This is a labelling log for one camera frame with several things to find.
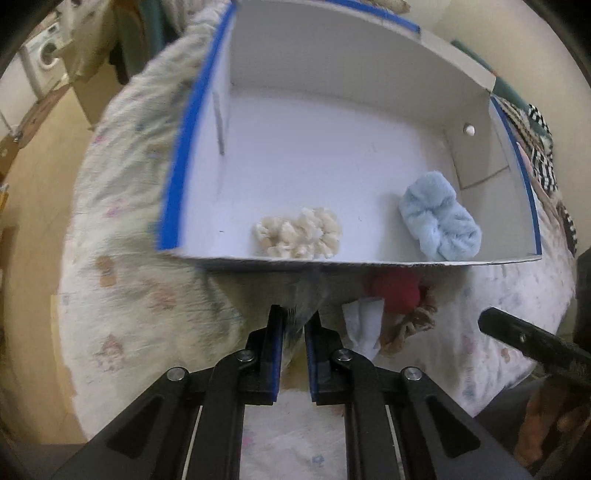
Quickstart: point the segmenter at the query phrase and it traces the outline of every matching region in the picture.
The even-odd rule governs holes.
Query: fluffy scrunchie
[[[480,227],[441,172],[427,172],[408,187],[399,208],[429,260],[470,260],[480,250]]]

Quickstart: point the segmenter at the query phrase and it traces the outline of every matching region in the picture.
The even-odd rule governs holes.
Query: metal bolt
[[[252,350],[238,350],[235,355],[241,362],[252,362],[255,359],[255,352]]]
[[[335,353],[335,360],[338,360],[339,362],[348,362],[353,358],[353,355],[351,355],[351,350],[348,350],[346,348],[339,348]]]
[[[404,369],[404,376],[407,380],[421,380],[423,372],[417,367],[408,367]]]
[[[185,370],[182,367],[172,367],[166,372],[166,378],[171,382],[178,382],[184,378]]]

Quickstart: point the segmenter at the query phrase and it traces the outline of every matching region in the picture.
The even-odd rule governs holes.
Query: cardboard
[[[431,264],[398,201],[439,170],[483,232],[473,261],[446,264],[536,260],[534,197],[494,82],[453,46],[370,5],[232,3],[180,131],[159,249],[224,268]],[[334,258],[259,250],[252,228],[262,217],[318,206],[343,226]]]

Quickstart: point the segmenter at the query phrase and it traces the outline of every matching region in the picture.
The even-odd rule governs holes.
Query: white cloth
[[[379,352],[384,299],[364,297],[343,305],[343,318],[353,351],[373,360]]]
[[[183,35],[192,18],[215,0],[160,0],[166,19],[178,35]]]
[[[222,8],[207,7],[183,38],[131,79],[107,108],[80,170],[64,245],[59,325],[87,437],[167,368],[207,368],[243,347],[248,332],[266,322],[271,303],[309,302],[309,312],[322,301],[324,324],[350,344],[341,305],[363,296],[361,273],[313,281],[300,274],[206,275],[189,260],[154,251],[172,146]],[[472,415],[527,375],[532,363],[481,335],[476,322],[484,308],[497,306],[556,331],[574,290],[572,257],[564,235],[537,207],[542,260],[427,269],[439,307],[436,328],[375,362],[420,367]],[[241,478],[344,478],[342,416],[311,404],[305,354],[293,360],[282,388],[276,406],[247,409]]]

